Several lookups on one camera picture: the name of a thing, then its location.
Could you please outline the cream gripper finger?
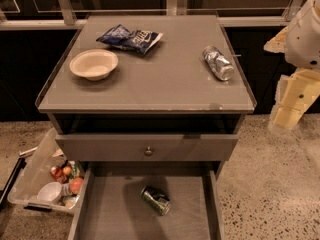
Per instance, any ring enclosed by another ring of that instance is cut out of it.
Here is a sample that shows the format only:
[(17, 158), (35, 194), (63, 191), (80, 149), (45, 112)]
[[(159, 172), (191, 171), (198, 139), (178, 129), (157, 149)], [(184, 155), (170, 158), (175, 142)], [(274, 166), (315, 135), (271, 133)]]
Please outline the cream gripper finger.
[(298, 68), (277, 83), (275, 105), (269, 117), (271, 131), (292, 130), (320, 96), (320, 71)]
[(273, 38), (266, 42), (263, 49), (271, 53), (283, 53), (285, 50), (285, 39), (288, 27), (284, 27)]

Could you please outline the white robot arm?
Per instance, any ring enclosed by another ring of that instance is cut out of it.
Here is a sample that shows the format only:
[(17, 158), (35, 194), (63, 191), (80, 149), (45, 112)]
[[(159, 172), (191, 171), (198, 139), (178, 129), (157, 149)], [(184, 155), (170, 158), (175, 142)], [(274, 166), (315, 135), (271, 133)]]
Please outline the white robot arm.
[(269, 122), (274, 132), (289, 131), (320, 96), (320, 0), (307, 0), (264, 50), (283, 53), (285, 60), (296, 67), (294, 73), (282, 75), (277, 83)]

